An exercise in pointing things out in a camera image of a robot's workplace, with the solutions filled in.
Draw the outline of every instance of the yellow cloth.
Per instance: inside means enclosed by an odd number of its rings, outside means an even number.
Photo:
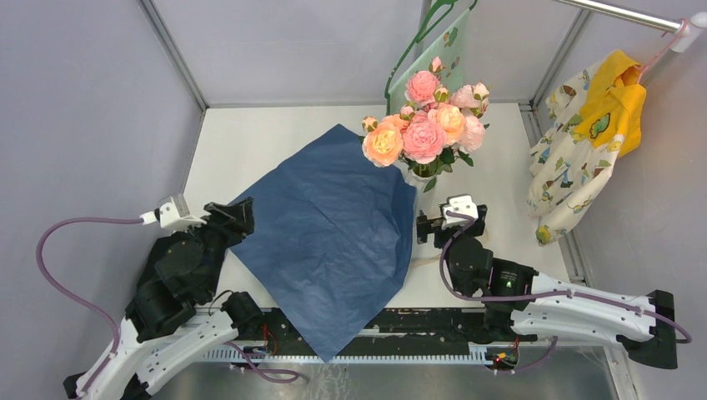
[[[613,52],[599,67],[587,92],[587,101],[579,110],[582,117],[574,132],[588,138],[594,148],[608,143],[608,151],[620,148],[619,157],[640,144],[640,116],[645,100],[645,88],[638,77],[640,64],[621,50]],[[616,134],[624,135],[621,142],[612,142]]]

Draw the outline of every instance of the crumpled blue fabric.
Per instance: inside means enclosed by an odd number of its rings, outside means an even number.
[[[375,167],[341,125],[238,196],[253,198],[255,232],[231,251],[328,361],[403,286],[415,189]]]

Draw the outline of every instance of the white garment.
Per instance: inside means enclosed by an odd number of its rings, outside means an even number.
[[[545,101],[555,122],[530,149],[534,180],[527,199],[530,217],[540,217],[535,232],[540,245],[558,240],[579,223],[609,181],[624,142],[624,136],[617,134],[610,143],[595,148],[585,135],[574,130],[582,123],[579,110],[587,101],[589,83],[603,63],[578,73]],[[608,116],[597,123],[603,123],[606,129]]]

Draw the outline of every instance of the white tabletop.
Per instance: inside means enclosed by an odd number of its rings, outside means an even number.
[[[196,214],[203,213],[200,210],[206,203],[229,203],[337,123],[360,134],[363,117],[384,114],[384,106],[211,108],[203,121],[184,196]],[[434,201],[444,203],[449,196],[471,194],[475,203],[489,206],[488,233],[482,243],[495,257],[567,280],[559,245],[539,247],[534,235],[538,220],[526,214],[530,146],[518,105],[492,104],[483,120],[491,127],[484,145],[472,154],[474,167],[455,163],[453,173],[438,179]],[[431,242],[432,237],[428,244],[414,245],[413,264],[419,264],[415,259],[439,254]],[[231,252],[223,263],[217,293],[226,289],[249,292],[261,308],[277,307],[260,281]],[[409,269],[403,289],[386,307],[475,305],[450,295],[439,279],[438,263],[430,261]]]

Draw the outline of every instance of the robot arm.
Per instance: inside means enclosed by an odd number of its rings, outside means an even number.
[[[117,350],[108,345],[88,372],[68,377],[69,398],[118,400],[136,379],[138,393],[154,394],[214,344],[237,337],[239,326],[242,332],[244,323],[262,315],[247,293],[234,293],[213,318],[153,354],[174,340],[175,331],[196,314],[194,306],[213,300],[226,249],[253,232],[252,206],[252,198],[233,206],[210,203],[204,207],[210,214],[198,218],[179,195],[142,215],[145,223],[159,221],[162,228],[187,232],[155,242],[121,321]]]
[[[445,250],[450,290],[484,303],[485,330],[623,347],[637,363],[677,368],[671,293],[636,297],[604,292],[496,258],[475,238],[484,231],[485,206],[463,195],[451,197],[440,210],[442,217],[433,220],[418,217],[418,241],[434,234],[435,247]],[[469,221],[474,225],[462,227]],[[473,297],[479,290],[483,296]]]
[[[65,386],[69,398],[78,395],[85,400],[137,400],[150,398],[157,393],[177,373],[204,355],[216,345],[236,338],[240,331],[248,330],[262,317],[262,312],[255,301],[245,292],[236,292],[223,303],[223,306],[211,315],[206,322],[180,336],[167,335],[144,342],[138,341],[138,332],[132,321],[124,318],[121,322],[120,345],[115,357],[110,357],[108,364],[91,383],[86,392],[76,393],[76,388],[83,388],[98,369],[98,365],[110,351],[106,348],[99,361],[79,376],[67,378]],[[171,343],[155,351],[164,343]],[[130,393],[126,388],[131,382],[137,386]]]

